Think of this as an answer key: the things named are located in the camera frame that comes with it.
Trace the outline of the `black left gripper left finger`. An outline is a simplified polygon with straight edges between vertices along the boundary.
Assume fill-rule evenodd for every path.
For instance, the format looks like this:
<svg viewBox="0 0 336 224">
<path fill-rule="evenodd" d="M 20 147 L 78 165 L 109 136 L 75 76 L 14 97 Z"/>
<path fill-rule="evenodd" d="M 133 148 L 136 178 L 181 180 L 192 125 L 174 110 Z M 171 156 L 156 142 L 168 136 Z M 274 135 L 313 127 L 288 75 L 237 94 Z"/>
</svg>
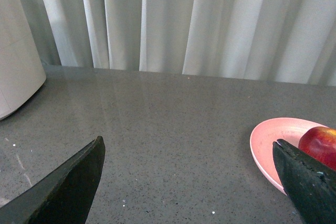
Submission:
<svg viewBox="0 0 336 224">
<path fill-rule="evenodd" d="M 106 148 L 102 136 L 1 207 L 1 223 L 85 223 L 98 189 Z"/>
</svg>

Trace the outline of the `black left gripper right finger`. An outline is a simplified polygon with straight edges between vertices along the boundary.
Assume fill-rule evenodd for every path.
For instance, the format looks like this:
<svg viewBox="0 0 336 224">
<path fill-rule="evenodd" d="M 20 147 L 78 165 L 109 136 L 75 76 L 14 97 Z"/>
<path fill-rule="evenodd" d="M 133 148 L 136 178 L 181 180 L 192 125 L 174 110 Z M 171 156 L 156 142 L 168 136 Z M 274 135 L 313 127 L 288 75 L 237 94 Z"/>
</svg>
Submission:
<svg viewBox="0 0 336 224">
<path fill-rule="evenodd" d="M 272 144 L 284 192 L 303 223 L 335 223 L 335 171 L 283 139 Z"/>
</svg>

